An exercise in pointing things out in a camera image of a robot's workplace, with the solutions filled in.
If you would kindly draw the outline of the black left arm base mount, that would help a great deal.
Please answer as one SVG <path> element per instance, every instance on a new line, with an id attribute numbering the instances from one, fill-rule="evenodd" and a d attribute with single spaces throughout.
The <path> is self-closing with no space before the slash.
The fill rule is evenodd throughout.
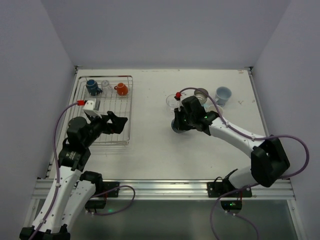
<path id="1" fill-rule="evenodd" d="M 119 196 L 120 182 L 103 181 L 103 186 L 93 195 L 94 198 L 117 198 Z"/>

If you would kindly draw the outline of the grey ceramic mug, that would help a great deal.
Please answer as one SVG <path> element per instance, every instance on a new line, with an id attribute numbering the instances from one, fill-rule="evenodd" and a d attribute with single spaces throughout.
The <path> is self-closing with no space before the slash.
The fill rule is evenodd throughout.
<path id="1" fill-rule="evenodd" d="M 231 96 L 232 96 L 232 91 L 228 87 L 225 87 L 225 86 L 218 87 L 215 93 L 215 102 L 219 106 L 224 107 L 225 104 L 228 102 L 228 100 L 231 98 Z"/>

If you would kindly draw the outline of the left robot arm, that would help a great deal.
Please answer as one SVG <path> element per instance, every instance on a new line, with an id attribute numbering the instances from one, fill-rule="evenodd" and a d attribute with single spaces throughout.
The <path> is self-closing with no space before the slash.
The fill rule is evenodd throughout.
<path id="1" fill-rule="evenodd" d="M 128 121 L 112 111 L 106 115 L 75 117 L 68 123 L 67 137 L 58 155 L 57 170 L 46 200 L 30 227 L 23 227 L 21 240 L 69 240 L 76 218 L 90 197 L 100 193 L 100 173 L 85 171 L 90 146 L 101 134 L 120 134 Z"/>

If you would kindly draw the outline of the clear plastic cup front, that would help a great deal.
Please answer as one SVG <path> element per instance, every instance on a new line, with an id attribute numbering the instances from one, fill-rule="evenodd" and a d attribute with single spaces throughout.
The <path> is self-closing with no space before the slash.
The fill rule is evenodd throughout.
<path id="1" fill-rule="evenodd" d="M 176 100 L 175 97 L 176 97 L 175 94 L 170 94 L 166 98 L 167 109 L 170 112 L 174 112 L 174 110 L 180 106 L 180 101 Z"/>

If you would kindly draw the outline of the dark blue mug front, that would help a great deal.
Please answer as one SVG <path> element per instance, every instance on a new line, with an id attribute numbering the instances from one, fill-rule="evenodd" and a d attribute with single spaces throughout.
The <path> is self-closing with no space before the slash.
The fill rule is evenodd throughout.
<path id="1" fill-rule="evenodd" d="M 177 134 L 181 134 L 181 133 L 185 133 L 186 132 L 185 130 L 180 130 L 175 126 L 175 120 L 171 121 L 170 126 L 171 126 L 171 129 Z"/>

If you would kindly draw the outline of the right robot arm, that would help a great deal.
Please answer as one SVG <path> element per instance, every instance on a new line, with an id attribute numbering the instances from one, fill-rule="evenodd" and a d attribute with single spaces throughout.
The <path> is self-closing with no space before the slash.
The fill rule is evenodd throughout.
<path id="1" fill-rule="evenodd" d="M 281 141 L 272 136 L 264 138 L 231 124 L 215 111 L 207 112 L 195 96 L 182 100 L 174 109 L 171 127 L 176 133 L 190 130 L 203 132 L 223 140 L 250 158 L 249 166 L 231 171 L 223 183 L 230 189 L 259 184 L 270 187 L 290 167 Z"/>

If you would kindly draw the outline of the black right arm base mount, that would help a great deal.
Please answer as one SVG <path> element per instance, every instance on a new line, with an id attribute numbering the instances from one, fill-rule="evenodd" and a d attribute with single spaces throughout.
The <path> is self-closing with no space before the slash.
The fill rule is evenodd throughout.
<path id="1" fill-rule="evenodd" d="M 230 183 L 229 177 L 238 169 L 235 169 L 228 173 L 224 178 L 221 176 L 218 176 L 214 181 L 207 182 L 206 183 L 206 190 L 207 195 L 209 198 L 218 198 L 221 195 L 234 191 L 236 188 Z M 253 196 L 252 190 L 246 189 L 243 191 L 237 191 L 235 193 L 232 193 L 227 198 L 236 198 L 236 197 L 243 197 L 243 198 L 251 198 Z"/>

